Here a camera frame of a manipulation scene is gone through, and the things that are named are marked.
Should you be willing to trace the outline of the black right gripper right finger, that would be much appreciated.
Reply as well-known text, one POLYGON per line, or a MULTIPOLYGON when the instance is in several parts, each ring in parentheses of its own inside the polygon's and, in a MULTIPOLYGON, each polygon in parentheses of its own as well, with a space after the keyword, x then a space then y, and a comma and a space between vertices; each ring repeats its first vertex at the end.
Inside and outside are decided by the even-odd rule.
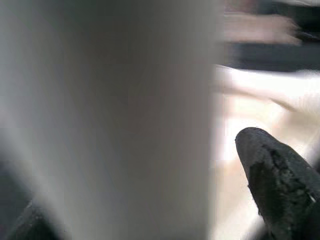
POLYGON ((246 127, 235 137, 248 188, 273 240, 320 238, 320 175, 267 131, 246 127))

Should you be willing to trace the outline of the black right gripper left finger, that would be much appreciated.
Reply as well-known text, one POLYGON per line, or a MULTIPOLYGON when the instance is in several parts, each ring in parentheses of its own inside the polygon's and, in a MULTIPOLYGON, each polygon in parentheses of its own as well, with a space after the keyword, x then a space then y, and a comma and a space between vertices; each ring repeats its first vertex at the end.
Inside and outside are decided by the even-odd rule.
POLYGON ((0 162, 0 238, 2 240, 68 240, 64 228, 49 219, 9 163, 0 162))

